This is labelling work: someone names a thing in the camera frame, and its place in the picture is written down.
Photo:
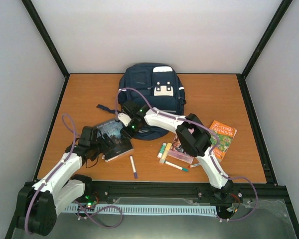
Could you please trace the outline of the dark Wuthering Heights book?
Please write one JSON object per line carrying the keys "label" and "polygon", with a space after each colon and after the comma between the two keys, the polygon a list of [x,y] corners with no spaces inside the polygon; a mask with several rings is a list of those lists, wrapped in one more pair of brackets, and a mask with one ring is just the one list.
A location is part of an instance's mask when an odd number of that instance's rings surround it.
{"label": "dark Wuthering Heights book", "polygon": [[[111,140],[113,141],[114,143],[114,146],[116,144],[120,144],[120,143],[123,143],[125,141],[129,141],[130,140],[128,138],[126,138],[125,136],[122,136],[121,135],[121,130],[123,129],[123,125],[120,121],[116,121],[115,119],[110,119],[110,120],[107,120],[105,122],[102,122],[100,124],[97,124],[93,127],[97,127],[99,130],[100,130],[100,133],[98,133],[98,135],[103,135],[103,134],[107,134]],[[132,143],[130,142],[130,151],[132,151],[134,148],[132,146]],[[118,156],[107,156],[107,152],[103,152],[101,153],[102,154],[102,159],[105,161],[105,162],[110,162],[116,158],[118,158],[119,156],[123,155],[118,155]]]}

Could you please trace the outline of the navy blue backpack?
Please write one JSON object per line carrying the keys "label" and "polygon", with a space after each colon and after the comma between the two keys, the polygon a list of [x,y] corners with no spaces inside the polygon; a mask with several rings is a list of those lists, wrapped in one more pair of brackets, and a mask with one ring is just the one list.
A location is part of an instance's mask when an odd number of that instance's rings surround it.
{"label": "navy blue backpack", "polygon": [[139,107],[148,101],[152,107],[174,115],[183,115],[185,89],[172,67],[162,63],[139,63],[126,69],[119,81],[115,109],[97,105],[111,114],[119,113],[118,106],[132,101]]}

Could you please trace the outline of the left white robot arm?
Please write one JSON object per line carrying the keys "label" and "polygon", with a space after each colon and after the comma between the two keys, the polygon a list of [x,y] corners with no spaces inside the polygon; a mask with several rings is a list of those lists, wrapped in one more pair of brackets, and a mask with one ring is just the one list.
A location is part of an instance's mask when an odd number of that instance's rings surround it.
{"label": "left white robot arm", "polygon": [[86,201],[93,197],[92,179],[75,172],[87,160],[93,161],[113,147],[107,134],[101,134],[96,127],[83,127],[81,136],[74,138],[46,176],[20,189],[13,216],[15,227],[29,234],[48,235],[69,204],[78,198]]}

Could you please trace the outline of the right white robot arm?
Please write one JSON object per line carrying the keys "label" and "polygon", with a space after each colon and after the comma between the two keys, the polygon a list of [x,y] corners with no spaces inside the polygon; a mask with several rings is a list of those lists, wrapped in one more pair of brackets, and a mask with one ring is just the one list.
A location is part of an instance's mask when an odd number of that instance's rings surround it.
{"label": "right white robot arm", "polygon": [[128,138],[134,137],[145,126],[155,126],[175,133],[184,151],[201,164],[216,200],[224,202],[230,196],[233,182],[221,168],[213,152],[212,132],[202,124],[197,115],[174,115],[149,105],[140,107],[132,101],[125,102],[122,111],[115,114],[124,125],[122,134]]}

